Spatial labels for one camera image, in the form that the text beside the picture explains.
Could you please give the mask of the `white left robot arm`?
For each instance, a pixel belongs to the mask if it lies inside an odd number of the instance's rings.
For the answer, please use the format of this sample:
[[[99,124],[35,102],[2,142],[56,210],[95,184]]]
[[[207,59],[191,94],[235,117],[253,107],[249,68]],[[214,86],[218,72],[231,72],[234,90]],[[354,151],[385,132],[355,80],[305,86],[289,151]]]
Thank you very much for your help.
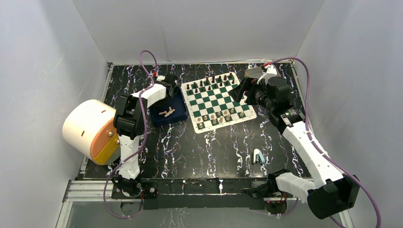
[[[145,146],[148,133],[146,110],[157,102],[172,98],[180,84],[179,78],[173,74],[158,75],[153,84],[130,95],[121,95],[116,103],[113,125],[120,143],[120,163],[111,181],[131,198],[142,193],[142,185],[136,178],[140,174],[138,155]]]

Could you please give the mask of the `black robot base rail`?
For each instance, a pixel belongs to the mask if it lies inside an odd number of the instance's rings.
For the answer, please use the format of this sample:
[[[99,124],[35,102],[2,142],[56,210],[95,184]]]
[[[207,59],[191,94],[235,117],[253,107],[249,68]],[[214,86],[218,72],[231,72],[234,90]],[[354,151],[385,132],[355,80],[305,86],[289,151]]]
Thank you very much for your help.
[[[246,208],[273,216],[290,214],[296,198],[269,186],[265,178],[112,180],[111,198],[138,201],[145,210]]]

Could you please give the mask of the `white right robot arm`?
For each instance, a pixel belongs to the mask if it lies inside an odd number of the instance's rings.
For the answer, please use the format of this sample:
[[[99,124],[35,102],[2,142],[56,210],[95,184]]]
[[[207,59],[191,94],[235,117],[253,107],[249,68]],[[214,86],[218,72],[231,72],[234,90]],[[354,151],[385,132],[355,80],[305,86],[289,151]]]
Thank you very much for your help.
[[[305,116],[291,105],[290,94],[287,80],[278,76],[261,82],[245,77],[229,91],[235,102],[246,96],[246,104],[267,110],[271,123],[296,149],[313,178],[308,181],[282,169],[270,173],[264,187],[274,197],[290,193],[306,202],[317,218],[325,219],[352,208],[360,187],[353,177],[339,171],[317,151],[314,138],[306,129]]]

